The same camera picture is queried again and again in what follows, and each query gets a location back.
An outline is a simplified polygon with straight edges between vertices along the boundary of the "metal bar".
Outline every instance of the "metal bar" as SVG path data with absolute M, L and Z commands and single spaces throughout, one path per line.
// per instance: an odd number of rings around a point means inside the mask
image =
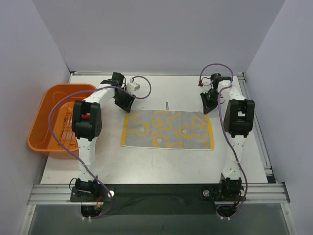
M 284 214 L 285 222 L 290 235 L 297 235 L 297 231 L 295 229 L 295 224 L 292 218 L 292 213 L 290 209 L 290 205 L 287 203 L 280 204 L 282 207 L 282 211 Z
M 186 73 L 186 74 L 180 74 L 180 73 L 162 73 L 162 72 L 123 72 L 121 71 L 123 75 L 143 75 L 143 76 L 199 76 L 199 74 L 196 73 Z M 105 71 L 75 71 L 74 74 L 75 76 L 89 76 L 89 75 L 99 75 L 99 76 L 105 76 L 105 75 L 112 75 L 112 72 L 105 72 Z
M 70 73 L 70 77 L 69 77 L 69 80 L 68 80 L 68 83 L 70 83 L 70 81 L 72 80 L 72 77 L 74 76 L 74 73 L 73 72 L 71 72 Z
M 36 205 L 27 205 L 24 219 L 22 221 L 22 225 L 19 230 L 19 235 L 28 234 L 31 221 L 33 220 L 33 216 L 35 213 Z
M 240 85 L 243 96 L 249 98 L 249 94 L 247 92 L 245 80 L 239 80 L 239 85 Z M 259 125 L 258 118 L 257 118 L 256 114 L 254 114 L 253 133 L 255 135 L 258 149 L 260 150 L 263 165 L 264 165 L 264 167 L 265 166 L 270 167 L 271 165 L 270 165 L 270 161 L 269 161 L 269 157 L 268 157 L 268 152 L 267 152 L 266 147 L 265 147 L 264 139 L 262 137 L 262 132 L 261 132 L 260 125 Z
M 245 73 L 244 72 L 238 73 L 237 74 L 237 79 L 238 79 L 238 81 L 245 80 Z
M 68 188 L 68 185 L 34 185 L 29 197 L 28 204 L 95 205 L 95 202 L 88 203 L 70 202 L 69 201 L 70 194 L 71 190 Z M 288 202 L 289 198 L 284 184 L 248 184 L 246 203 L 288 203 Z
M 265 172 L 266 175 L 273 175 L 272 169 L 268 169 L 268 168 L 264 167 L 264 172 Z

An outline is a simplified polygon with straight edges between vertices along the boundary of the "table surface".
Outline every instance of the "table surface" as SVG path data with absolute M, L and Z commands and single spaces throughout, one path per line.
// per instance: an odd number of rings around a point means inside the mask
M 146 76 L 152 84 L 151 95 L 135 100 L 132 109 L 202 111 L 198 76 Z M 70 83 L 98 86 L 106 75 L 74 75 Z M 137 96 L 149 91 L 141 78 Z M 241 91 L 237 77 L 234 85 Z M 218 183 L 224 167 L 228 145 L 222 134 L 218 110 L 208 114 L 213 130 L 214 150 L 175 150 L 122 147 L 121 135 L 125 112 L 111 99 L 102 108 L 102 132 L 96 144 L 96 164 L 99 179 L 105 184 L 199 184 Z M 249 183 L 267 183 L 264 167 L 253 132 L 243 149 L 242 167 Z M 78 175 L 77 160 L 57 160 L 49 157 L 41 184 L 68 184 Z

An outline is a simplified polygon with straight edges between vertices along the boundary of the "orange basket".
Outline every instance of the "orange basket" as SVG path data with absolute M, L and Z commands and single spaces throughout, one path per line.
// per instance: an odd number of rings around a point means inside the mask
M 58 84 L 46 91 L 37 111 L 35 121 L 27 138 L 28 146 L 52 158 L 75 159 L 67 153 L 52 137 L 48 127 L 48 116 L 53 106 L 69 94 L 84 90 L 93 90 L 90 84 Z M 74 95 L 62 102 L 51 118 L 53 132 L 69 150 L 78 154 L 78 144 L 72 132 L 73 105 L 76 100 L 83 100 L 91 93 Z

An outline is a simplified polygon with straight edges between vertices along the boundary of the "black mount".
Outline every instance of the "black mount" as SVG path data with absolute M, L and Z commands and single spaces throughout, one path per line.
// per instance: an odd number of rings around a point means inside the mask
M 119 72 L 114 72 L 111 79 L 103 80 L 101 84 L 110 84 L 112 86 L 122 87 L 124 79 L 124 75 Z M 134 97 L 118 89 L 115 89 L 114 99 L 114 103 L 127 113 L 131 111 L 132 104 L 135 100 Z
M 235 100 L 228 102 L 224 117 L 225 131 L 231 134 L 231 137 L 244 136 L 246 138 L 253 127 L 254 119 L 254 101 L 250 99 Z
M 101 107 L 99 103 L 88 103 L 84 100 L 74 102 L 72 131 L 77 139 L 86 138 L 92 141 L 102 129 Z
M 215 109 L 218 105 L 218 87 L 219 87 L 219 82 L 221 81 L 230 81 L 231 77 L 223 77 L 221 76 L 221 74 L 219 73 L 214 73 L 211 75 L 210 77 L 210 81 L 211 81 L 211 89 L 206 92 L 206 93 L 201 93 L 201 100 L 203 103 L 203 113 L 207 114 L 210 111 L 212 111 L 213 109 Z
M 108 188 L 113 192 L 115 191 L 113 186 L 108 186 Z M 70 202 L 96 202 L 101 195 L 103 197 L 99 200 L 99 203 L 111 203 L 107 192 L 95 180 L 93 182 L 84 182 L 77 179 L 71 191 Z M 82 205 L 81 214 L 84 217 L 95 217 L 101 213 L 102 208 L 102 205 L 99 207 L 96 205 Z
M 243 189 L 241 179 L 230 180 L 229 178 L 224 179 L 222 177 L 219 184 L 202 187 L 202 199 L 205 202 L 211 202 L 220 215 L 230 217 L 236 212 L 237 205 L 243 199 L 241 195 L 241 190 Z M 217 208 L 216 204 L 219 202 L 232 202 L 234 204 L 232 205 L 230 203 Z

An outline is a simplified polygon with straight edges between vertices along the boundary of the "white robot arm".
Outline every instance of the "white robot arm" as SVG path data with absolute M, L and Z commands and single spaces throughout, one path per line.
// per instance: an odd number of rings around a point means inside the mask
M 203 113 L 215 109 L 218 105 L 218 91 L 224 87 L 230 86 L 230 77 L 222 77 L 219 73 L 215 73 L 210 77 L 212 88 L 209 91 L 201 93 L 203 102 Z M 254 118 L 254 101 L 247 100 L 240 94 L 235 86 L 222 91 L 223 98 L 228 102 L 227 110 L 224 115 L 224 128 L 231 145 L 235 149 L 238 157 L 236 160 L 233 151 L 228 147 L 225 165 L 222 175 L 225 179 L 239 180 L 241 171 L 238 163 L 241 162 L 243 147 L 246 138 L 253 127 Z
M 111 98 L 115 99 L 115 104 L 126 112 L 130 112 L 134 97 L 119 91 L 125 81 L 125 77 L 120 73 L 113 73 L 112 79 L 104 80 L 98 87 L 98 91 L 92 93 L 82 101 L 75 101 L 73 108 L 72 131 L 75 133 L 79 146 L 79 157 L 83 160 L 88 169 L 97 176 L 95 165 L 95 146 L 98 136 L 102 129 L 101 108 Z M 129 82 L 125 89 L 128 93 L 140 89 L 135 82 Z M 77 191 L 87 192 L 97 196 L 99 194 L 99 185 L 94 178 L 87 172 L 84 165 L 79 165 L 79 175 L 75 187 Z

